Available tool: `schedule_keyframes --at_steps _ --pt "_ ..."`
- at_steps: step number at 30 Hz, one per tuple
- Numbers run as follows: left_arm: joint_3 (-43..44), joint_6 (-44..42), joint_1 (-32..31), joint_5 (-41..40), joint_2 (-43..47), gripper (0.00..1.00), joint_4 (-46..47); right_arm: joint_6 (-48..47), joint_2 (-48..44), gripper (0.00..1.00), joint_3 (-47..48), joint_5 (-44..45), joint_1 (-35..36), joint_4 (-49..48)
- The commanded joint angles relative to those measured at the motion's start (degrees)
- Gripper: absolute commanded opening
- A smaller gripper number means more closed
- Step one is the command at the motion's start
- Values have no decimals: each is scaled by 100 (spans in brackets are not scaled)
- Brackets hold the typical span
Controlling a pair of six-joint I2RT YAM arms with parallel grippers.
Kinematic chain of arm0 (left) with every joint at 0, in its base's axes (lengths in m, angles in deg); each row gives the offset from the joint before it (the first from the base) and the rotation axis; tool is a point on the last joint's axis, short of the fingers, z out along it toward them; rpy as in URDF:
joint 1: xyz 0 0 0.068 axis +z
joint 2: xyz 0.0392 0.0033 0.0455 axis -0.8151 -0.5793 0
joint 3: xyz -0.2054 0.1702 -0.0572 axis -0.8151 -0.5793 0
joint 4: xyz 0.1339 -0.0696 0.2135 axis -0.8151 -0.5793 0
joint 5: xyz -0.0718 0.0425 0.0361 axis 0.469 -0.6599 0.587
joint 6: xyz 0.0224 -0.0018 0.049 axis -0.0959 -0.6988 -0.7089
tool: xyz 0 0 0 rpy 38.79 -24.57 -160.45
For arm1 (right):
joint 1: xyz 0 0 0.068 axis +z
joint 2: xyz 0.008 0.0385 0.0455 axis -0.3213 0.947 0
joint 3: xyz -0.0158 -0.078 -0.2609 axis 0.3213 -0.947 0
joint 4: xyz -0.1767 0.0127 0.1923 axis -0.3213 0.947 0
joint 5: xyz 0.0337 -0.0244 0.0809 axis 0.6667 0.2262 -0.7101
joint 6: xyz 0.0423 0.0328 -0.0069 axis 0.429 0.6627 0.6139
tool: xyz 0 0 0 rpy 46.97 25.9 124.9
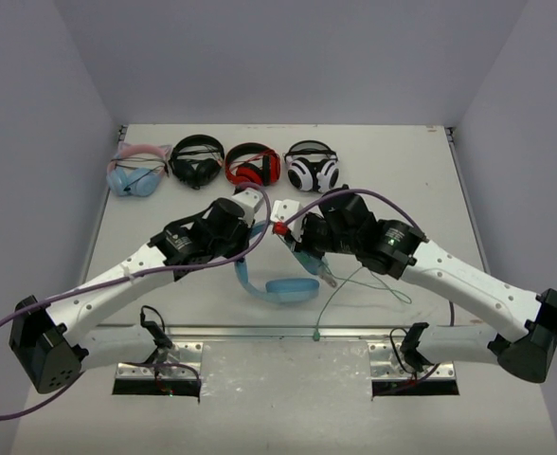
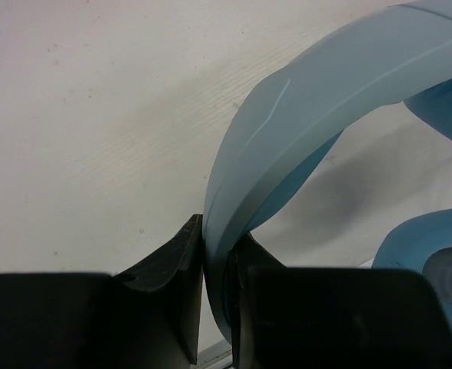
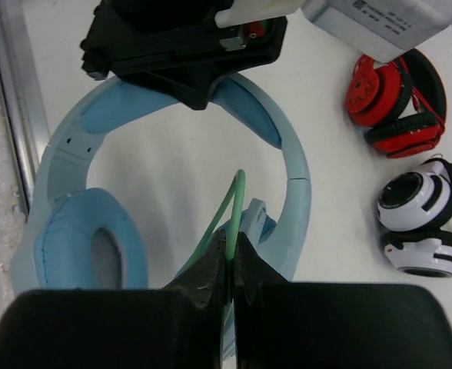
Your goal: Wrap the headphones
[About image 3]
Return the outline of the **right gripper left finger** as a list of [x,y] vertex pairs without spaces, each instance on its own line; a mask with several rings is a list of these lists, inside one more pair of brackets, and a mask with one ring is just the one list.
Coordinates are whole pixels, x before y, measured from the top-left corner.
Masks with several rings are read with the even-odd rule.
[[226,235],[160,289],[33,290],[0,320],[0,368],[219,368]]

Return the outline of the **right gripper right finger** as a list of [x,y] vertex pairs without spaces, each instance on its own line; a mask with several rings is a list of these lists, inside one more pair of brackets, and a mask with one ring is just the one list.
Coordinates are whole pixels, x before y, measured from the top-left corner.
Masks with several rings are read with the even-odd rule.
[[239,368],[452,368],[452,328],[424,288],[290,282],[238,237]]

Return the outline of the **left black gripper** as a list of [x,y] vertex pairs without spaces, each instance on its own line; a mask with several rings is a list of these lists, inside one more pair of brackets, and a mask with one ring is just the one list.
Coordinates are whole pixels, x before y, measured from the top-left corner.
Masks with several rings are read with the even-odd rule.
[[274,62],[286,17],[219,28],[231,1],[102,1],[81,41],[82,69],[100,81],[113,73],[130,84],[204,110],[218,84]]

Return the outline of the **light blue headphones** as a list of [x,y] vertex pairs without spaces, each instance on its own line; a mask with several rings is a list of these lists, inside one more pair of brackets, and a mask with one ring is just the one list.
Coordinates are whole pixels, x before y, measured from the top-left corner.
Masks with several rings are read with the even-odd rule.
[[[246,235],[258,255],[292,282],[307,234],[311,179],[292,124],[255,83],[233,75],[219,84],[211,100],[281,150],[287,174],[281,216],[273,220],[262,201],[243,206],[244,173],[238,172],[228,194],[234,200],[230,221],[223,228],[210,223],[178,274],[206,252],[216,231],[225,233],[223,359],[236,355],[233,260],[238,237]],[[107,134],[175,103],[169,95],[113,77],[66,115],[43,154],[25,233],[11,262],[16,298],[33,290],[150,289],[145,247],[135,223],[110,193],[87,187],[87,174]]]

